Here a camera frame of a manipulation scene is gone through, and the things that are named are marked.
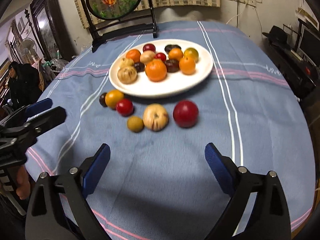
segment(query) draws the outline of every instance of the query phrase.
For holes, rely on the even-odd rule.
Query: computer monitor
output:
[[[320,39],[304,26],[298,48],[313,65],[320,66]]]

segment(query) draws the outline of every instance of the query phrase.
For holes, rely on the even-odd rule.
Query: cable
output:
[[[237,15],[239,14],[239,0],[237,0]],[[238,28],[239,16],[237,16],[237,28]]]
[[[260,21],[260,18],[259,18],[259,14],[258,14],[258,12],[257,12],[257,8],[254,8],[255,9],[255,11],[256,11],[256,13],[257,13],[257,16],[258,16],[258,20],[259,20],[259,23],[260,23],[260,28],[261,28],[261,38],[262,38],[262,41],[263,41],[263,36],[262,36],[262,25],[261,25],[261,21]]]
[[[244,7],[244,9],[243,9],[243,11],[242,11],[241,13],[237,14],[236,16],[233,16],[230,20],[227,21],[226,24],[228,24],[229,22],[231,22],[232,19],[234,19],[234,18],[236,18],[236,17],[239,17],[241,14],[243,14],[244,11],[245,11],[245,9],[246,9],[246,7],[247,7],[247,5],[245,5],[245,7]]]

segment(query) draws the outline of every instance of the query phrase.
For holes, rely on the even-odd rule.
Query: goldfish embroidery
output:
[[[113,6],[116,4],[117,0],[102,0],[102,2],[105,4],[105,5],[108,5],[109,7],[110,6]]]

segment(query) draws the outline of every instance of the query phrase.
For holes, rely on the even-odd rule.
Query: blue tablecloth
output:
[[[64,173],[107,143],[111,160],[87,200],[113,239],[204,239],[229,201],[204,158],[205,145],[213,142],[237,166],[260,174],[277,172],[291,228],[297,228],[313,204],[315,163],[307,123],[281,73],[231,26],[183,21],[159,28],[158,39],[196,42],[214,60],[212,74],[188,92],[161,100],[132,98],[138,116],[150,103],[164,105],[171,116],[168,126],[134,134],[126,118],[99,104],[99,95],[113,88],[108,80],[112,62],[153,38],[140,34],[109,41],[68,64],[41,96],[64,107],[68,117],[27,151],[32,177],[42,171]],[[173,121],[173,108],[181,99],[199,107],[199,122],[192,129]],[[253,199],[238,233],[248,221]],[[67,201],[62,202],[72,217]]]

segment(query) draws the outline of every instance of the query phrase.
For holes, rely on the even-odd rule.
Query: metal screw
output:
[[[78,168],[77,167],[73,167],[69,170],[70,174],[76,174],[78,172]]]
[[[44,179],[47,175],[48,175],[48,173],[42,172],[42,173],[40,174],[40,178],[41,178],[41,179]]]
[[[238,168],[238,171],[240,171],[241,173],[246,173],[248,170],[247,170],[246,167],[240,166],[240,167]]]
[[[274,178],[277,176],[277,173],[275,171],[270,171],[269,175]]]

